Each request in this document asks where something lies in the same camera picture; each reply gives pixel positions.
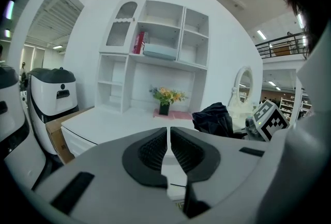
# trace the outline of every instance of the green vase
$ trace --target green vase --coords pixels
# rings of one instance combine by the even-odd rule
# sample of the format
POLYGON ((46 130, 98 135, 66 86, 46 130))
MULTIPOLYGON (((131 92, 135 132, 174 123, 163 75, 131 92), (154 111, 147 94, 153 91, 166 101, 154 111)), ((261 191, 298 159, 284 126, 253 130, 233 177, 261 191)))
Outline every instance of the green vase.
POLYGON ((170 104, 166 104, 164 106, 160 104, 159 114, 160 115, 168 115, 169 114, 169 107, 170 107, 170 104))

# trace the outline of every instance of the cardboard box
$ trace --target cardboard box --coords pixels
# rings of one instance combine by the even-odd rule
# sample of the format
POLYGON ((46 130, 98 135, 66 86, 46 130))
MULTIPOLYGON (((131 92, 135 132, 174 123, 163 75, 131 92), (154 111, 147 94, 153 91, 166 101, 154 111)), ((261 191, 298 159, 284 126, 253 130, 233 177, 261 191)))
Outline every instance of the cardboard box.
POLYGON ((46 131, 48 136, 50 137, 50 140, 52 142, 53 147, 55 148, 55 151, 57 152, 57 155, 59 156, 60 160, 63 164, 67 164, 71 160, 74 159, 74 155, 70 152, 68 149, 67 143, 63 137, 62 131, 61 131, 61 125, 62 122, 79 115, 93 107, 78 111, 76 113, 68 114, 65 116, 62 116, 58 119, 52 120, 48 123, 46 123, 46 131))

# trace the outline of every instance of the black cloth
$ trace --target black cloth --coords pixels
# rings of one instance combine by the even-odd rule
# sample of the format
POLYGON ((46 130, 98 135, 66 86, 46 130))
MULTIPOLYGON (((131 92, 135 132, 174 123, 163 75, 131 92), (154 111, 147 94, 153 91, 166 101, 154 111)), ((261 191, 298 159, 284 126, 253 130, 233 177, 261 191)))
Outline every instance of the black cloth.
POLYGON ((193 113, 194 128, 200 132, 222 137, 233 137, 232 118, 226 106, 217 102, 198 113, 193 113))

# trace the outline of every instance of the black railing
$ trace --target black railing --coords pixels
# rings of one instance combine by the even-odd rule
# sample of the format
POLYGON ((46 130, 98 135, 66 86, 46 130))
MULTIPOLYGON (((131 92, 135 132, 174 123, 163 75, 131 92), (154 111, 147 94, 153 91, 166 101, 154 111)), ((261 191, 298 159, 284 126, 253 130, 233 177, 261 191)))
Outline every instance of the black railing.
POLYGON ((307 51, 307 43, 308 39, 305 33, 299 33, 257 44, 256 48, 262 58, 268 58, 305 54, 307 51))

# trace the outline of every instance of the pink mat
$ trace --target pink mat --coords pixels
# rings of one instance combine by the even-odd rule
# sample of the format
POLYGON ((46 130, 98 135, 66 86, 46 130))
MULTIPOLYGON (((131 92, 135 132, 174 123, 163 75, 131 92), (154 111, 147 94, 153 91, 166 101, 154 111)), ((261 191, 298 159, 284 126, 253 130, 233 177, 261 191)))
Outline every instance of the pink mat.
POLYGON ((153 117, 162 117, 169 120, 174 120, 174 119, 192 120, 192 115, 188 112, 169 111, 169 115, 160 115, 159 109, 154 110, 153 117))

